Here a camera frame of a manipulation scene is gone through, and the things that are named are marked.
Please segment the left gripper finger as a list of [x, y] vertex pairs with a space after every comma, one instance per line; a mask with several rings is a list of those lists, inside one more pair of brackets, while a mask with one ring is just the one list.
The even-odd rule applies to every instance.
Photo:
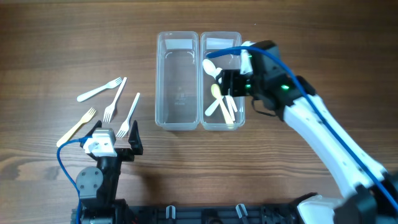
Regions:
[[102, 121], [98, 120], [98, 121], [96, 122], [96, 124], [92, 127], [92, 129], [82, 138], [81, 143], [86, 143], [86, 140], [87, 140], [88, 138], [91, 138], [91, 137], [92, 137], [92, 134], [94, 133], [94, 131], [95, 131], [97, 128], [101, 128], [101, 127], [102, 127]]
[[143, 149], [141, 138], [139, 136], [138, 123], [136, 120], [134, 120], [134, 122], [132, 124], [128, 143], [130, 144], [134, 155], [138, 155], [138, 156], [143, 155], [144, 149]]

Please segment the yellow plastic fork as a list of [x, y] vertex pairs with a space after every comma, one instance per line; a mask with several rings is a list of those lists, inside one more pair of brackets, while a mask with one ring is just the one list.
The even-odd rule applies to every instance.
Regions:
[[58, 141], [56, 146], [60, 147], [62, 144], [67, 142], [83, 125], [88, 123], [96, 114], [96, 110], [94, 108], [90, 108], [82, 117], [81, 119], [69, 130], [67, 131]]

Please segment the thick white plastic fork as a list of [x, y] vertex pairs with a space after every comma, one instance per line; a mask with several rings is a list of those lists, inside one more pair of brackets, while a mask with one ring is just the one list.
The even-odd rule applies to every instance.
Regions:
[[83, 93], [83, 94], [77, 96], [76, 100], [77, 100], [77, 102], [85, 101], [85, 100], [97, 95], [98, 93], [100, 93], [100, 92], [102, 92], [104, 90], [116, 88], [121, 83], [122, 83], [122, 78], [118, 77], [118, 78], [108, 82], [107, 84], [101, 86], [101, 87], [95, 88], [94, 90], [90, 90], [90, 91], [88, 91], [86, 93]]

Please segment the yellow plastic spoon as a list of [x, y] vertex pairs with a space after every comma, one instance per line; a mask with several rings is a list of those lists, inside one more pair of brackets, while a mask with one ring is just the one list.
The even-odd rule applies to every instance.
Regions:
[[228, 110], [226, 109], [226, 106], [223, 102], [223, 97], [221, 95], [221, 91], [220, 88], [218, 86], [218, 84], [212, 84], [211, 86], [211, 94], [216, 98], [216, 100], [218, 101], [225, 123], [226, 124], [233, 124], [233, 120], [230, 116], [230, 113], [228, 112]]

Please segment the thick white plastic spoon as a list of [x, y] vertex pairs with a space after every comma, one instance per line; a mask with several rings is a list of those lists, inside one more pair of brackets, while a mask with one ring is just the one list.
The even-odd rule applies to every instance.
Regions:
[[211, 115], [214, 113], [215, 109], [217, 109], [218, 105], [219, 105], [218, 100], [215, 100], [215, 101], [205, 110], [205, 115], [206, 115], [206, 116], [211, 116]]

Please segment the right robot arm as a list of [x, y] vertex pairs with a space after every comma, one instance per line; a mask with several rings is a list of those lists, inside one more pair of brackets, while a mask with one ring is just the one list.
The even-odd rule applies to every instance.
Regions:
[[222, 95], [264, 102], [315, 151], [341, 199], [308, 194], [291, 205], [300, 223], [397, 223], [397, 176], [365, 153], [329, 113], [315, 89], [282, 69], [242, 74], [218, 70]]

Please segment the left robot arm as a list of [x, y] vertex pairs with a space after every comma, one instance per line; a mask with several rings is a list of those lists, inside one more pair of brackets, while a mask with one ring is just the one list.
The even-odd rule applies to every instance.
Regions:
[[129, 147], [115, 148], [116, 136], [111, 128], [103, 128], [97, 121], [85, 135], [80, 147], [86, 151], [96, 166], [86, 167], [77, 175], [79, 204], [72, 210], [71, 223], [138, 223], [139, 218], [116, 192], [123, 162], [134, 161], [143, 155], [137, 121], [129, 135]]

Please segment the left clear plastic container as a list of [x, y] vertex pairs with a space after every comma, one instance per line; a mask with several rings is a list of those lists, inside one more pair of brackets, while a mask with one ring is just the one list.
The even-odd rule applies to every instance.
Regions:
[[158, 34], [156, 53], [155, 123], [168, 131], [190, 131], [199, 123], [198, 34]]

